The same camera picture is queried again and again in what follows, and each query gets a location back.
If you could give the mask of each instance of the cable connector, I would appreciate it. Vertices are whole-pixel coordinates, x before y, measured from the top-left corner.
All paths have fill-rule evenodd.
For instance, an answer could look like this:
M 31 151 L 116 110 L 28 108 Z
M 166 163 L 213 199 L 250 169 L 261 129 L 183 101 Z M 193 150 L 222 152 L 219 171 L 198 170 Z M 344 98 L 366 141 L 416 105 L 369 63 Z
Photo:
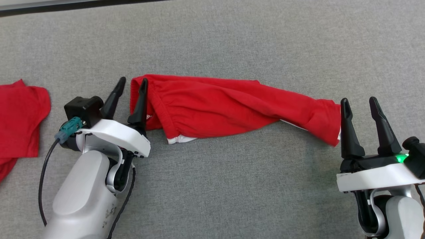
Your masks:
M 57 134 L 54 135 L 55 139 L 59 139 L 59 143 L 63 144 L 73 133 L 77 132 L 85 125 L 79 117 L 74 117 L 66 122 Z

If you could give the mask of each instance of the folded red garment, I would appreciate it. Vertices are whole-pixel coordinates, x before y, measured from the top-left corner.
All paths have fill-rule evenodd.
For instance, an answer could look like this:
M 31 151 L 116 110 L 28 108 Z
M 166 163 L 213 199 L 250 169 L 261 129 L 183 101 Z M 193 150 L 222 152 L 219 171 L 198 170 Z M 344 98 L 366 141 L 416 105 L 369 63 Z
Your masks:
M 169 143 L 241 134 L 284 120 L 336 146 L 340 105 L 256 80 L 148 74 L 131 81 L 130 111 L 140 84 L 148 87 L 147 130 L 163 128 Z
M 20 157 L 37 157 L 39 124 L 50 112 L 46 89 L 21 80 L 0 85 L 0 182 Z

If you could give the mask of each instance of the green led light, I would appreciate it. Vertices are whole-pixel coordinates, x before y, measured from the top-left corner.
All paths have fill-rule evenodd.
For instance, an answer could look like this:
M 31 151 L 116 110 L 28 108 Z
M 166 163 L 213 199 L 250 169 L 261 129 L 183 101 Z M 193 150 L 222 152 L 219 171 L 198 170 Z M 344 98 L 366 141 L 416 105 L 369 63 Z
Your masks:
M 398 154 L 396 158 L 399 163 L 403 163 L 407 156 L 409 156 L 409 154 Z

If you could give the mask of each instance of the gray carpet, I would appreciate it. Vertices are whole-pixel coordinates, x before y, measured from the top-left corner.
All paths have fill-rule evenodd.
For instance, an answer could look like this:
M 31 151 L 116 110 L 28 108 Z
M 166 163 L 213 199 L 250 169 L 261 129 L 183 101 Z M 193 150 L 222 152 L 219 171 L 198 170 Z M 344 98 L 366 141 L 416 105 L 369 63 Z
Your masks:
M 107 97 L 120 76 L 258 79 L 314 98 L 350 100 L 366 153 L 376 96 L 399 141 L 425 140 L 425 1 L 176 0 L 0 18 L 0 84 L 45 87 L 52 109 L 39 158 L 0 183 L 0 238 L 39 238 L 37 187 L 75 96 Z M 129 115 L 129 84 L 116 120 Z M 338 192 L 340 147 L 278 122 L 247 134 L 168 145 L 149 158 L 115 238 L 363 238 L 354 197 Z M 45 212 L 79 154 L 57 148 Z

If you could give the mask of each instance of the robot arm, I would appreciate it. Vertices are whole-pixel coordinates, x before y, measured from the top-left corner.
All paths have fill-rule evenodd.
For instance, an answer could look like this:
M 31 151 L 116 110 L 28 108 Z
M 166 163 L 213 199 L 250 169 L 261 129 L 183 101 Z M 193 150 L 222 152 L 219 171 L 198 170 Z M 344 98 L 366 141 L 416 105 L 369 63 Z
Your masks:
M 113 120 L 124 86 L 125 78 L 122 77 L 105 104 L 99 97 L 76 97 L 64 106 L 68 120 L 78 117 L 83 127 L 61 146 L 80 151 L 82 155 L 54 198 L 53 215 L 43 231 L 43 238 L 104 239 L 111 236 L 124 207 L 117 213 L 116 194 L 128 184 L 129 172 L 134 168 L 133 158 L 147 157 L 150 152 L 145 131 L 147 79 L 140 88 L 137 107 L 129 116 L 128 125 Z
M 357 201 L 358 219 L 367 237 L 378 239 L 419 239 L 424 224 L 420 204 L 411 197 L 411 185 L 425 183 L 425 144 L 407 139 L 401 147 L 377 99 L 369 99 L 380 146 L 377 155 L 365 156 L 352 125 L 348 100 L 341 101 L 341 192 L 352 192 Z M 391 195 L 376 196 L 389 191 Z

